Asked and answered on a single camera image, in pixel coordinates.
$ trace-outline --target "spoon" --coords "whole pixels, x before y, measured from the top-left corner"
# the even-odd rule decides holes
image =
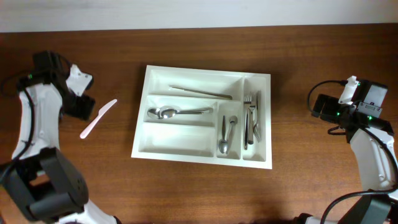
[[[231,149],[232,139],[233,139],[233,136],[234,136],[234,127],[238,123],[238,118],[236,116],[230,117],[229,118],[229,123],[231,124],[231,129],[229,130],[229,134],[228,134],[228,140],[227,140],[228,147],[227,147],[227,150],[225,152],[226,154],[228,154],[229,149]]]
[[[161,108],[150,108],[147,112],[152,119],[167,119],[172,118],[176,114],[203,114],[206,111],[211,111],[212,108],[199,108],[195,110],[176,110],[171,106],[163,106]]]
[[[225,140],[225,115],[223,116],[223,127],[221,129],[221,135],[222,138],[218,141],[218,150],[220,150],[220,153],[228,154],[228,142]]]

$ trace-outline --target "wooden table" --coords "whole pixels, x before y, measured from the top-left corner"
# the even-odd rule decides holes
[[[0,34],[0,78],[32,68],[32,54],[45,49],[95,77],[87,91],[97,102],[92,118],[118,99],[86,139],[79,138],[84,121],[64,117],[59,130],[61,150],[85,176],[90,199],[123,223],[320,216],[335,198],[360,190],[345,137],[327,135],[333,125],[307,111],[307,93],[320,81],[356,75],[389,85],[381,117],[398,127],[398,24]],[[270,73],[273,169],[131,158],[146,65]],[[330,84],[314,95],[342,91]],[[3,163],[17,143],[21,106],[17,98],[0,102]],[[6,223],[25,223],[4,189],[0,197]],[[356,200],[340,203],[329,218]]]

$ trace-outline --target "white tray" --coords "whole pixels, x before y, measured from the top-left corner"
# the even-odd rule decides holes
[[[176,90],[170,85],[231,95],[233,100]],[[254,144],[244,150],[243,98],[258,90],[261,90],[262,141],[258,143],[254,138]],[[149,108],[161,106],[180,110],[212,107],[213,112],[169,119],[148,117]],[[229,117],[238,117],[228,155],[217,148],[223,115],[227,132]],[[131,157],[271,169],[271,76],[148,65]]]

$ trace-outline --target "white wall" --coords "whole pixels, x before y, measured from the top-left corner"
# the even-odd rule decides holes
[[[398,0],[0,0],[0,32],[398,22]]]

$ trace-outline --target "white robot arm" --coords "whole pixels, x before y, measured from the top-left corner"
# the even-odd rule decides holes
[[[339,201],[362,196],[338,222],[322,220],[304,213],[295,221],[302,224],[382,224],[385,220],[397,223],[398,173],[394,153],[394,132],[388,121],[378,118],[382,111],[381,103],[387,93],[387,87],[367,80],[357,81],[356,77],[350,77],[346,82],[330,82],[345,85],[340,99],[321,94],[318,96],[314,109],[309,108],[309,103],[308,108],[313,116],[339,124],[328,133],[346,135],[347,142],[350,143],[358,162],[364,192],[342,196],[328,207],[323,219]],[[332,132],[338,128],[344,129],[345,132]]]
[[[83,176],[59,151],[60,115],[87,120],[95,103],[83,94],[93,77],[76,65],[68,65],[65,74],[61,59],[53,52],[35,54],[35,70],[19,82],[21,130],[12,161],[2,166],[1,183],[30,221],[121,223],[89,200]],[[49,181],[32,184],[41,175]]]

